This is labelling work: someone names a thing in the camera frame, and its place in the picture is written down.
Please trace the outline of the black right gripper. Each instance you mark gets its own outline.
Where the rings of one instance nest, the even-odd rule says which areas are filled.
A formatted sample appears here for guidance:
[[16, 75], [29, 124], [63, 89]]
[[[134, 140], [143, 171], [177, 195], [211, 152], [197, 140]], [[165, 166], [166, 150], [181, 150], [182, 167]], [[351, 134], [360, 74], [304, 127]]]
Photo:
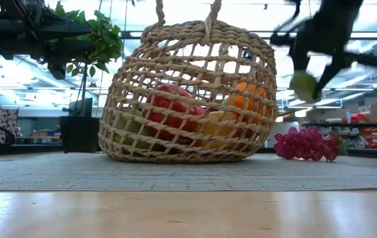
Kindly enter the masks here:
[[309, 52], [332, 56], [331, 63], [325, 66], [315, 87], [314, 99], [320, 99], [322, 89], [328, 82], [342, 69], [350, 67], [352, 62], [377, 67], [377, 55], [346, 50], [362, 1], [322, 1], [314, 16], [298, 23], [294, 23], [294, 20], [300, 13], [301, 0], [290, 2], [295, 4], [296, 10], [290, 19], [275, 28], [270, 43], [289, 47], [288, 55], [292, 58], [294, 71], [307, 70]]

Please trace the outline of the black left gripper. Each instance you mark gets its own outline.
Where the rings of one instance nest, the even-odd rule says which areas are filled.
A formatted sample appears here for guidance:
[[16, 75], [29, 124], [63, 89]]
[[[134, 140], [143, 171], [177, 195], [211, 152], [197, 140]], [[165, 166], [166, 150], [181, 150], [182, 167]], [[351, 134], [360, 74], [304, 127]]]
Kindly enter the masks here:
[[24, 24], [24, 39], [32, 59], [43, 58], [75, 58], [95, 50], [96, 43], [89, 40], [57, 40], [50, 43], [45, 50], [43, 38], [69, 38], [89, 34], [92, 28], [85, 23], [46, 13], [42, 17], [44, 1], [10, 0], [9, 14]]

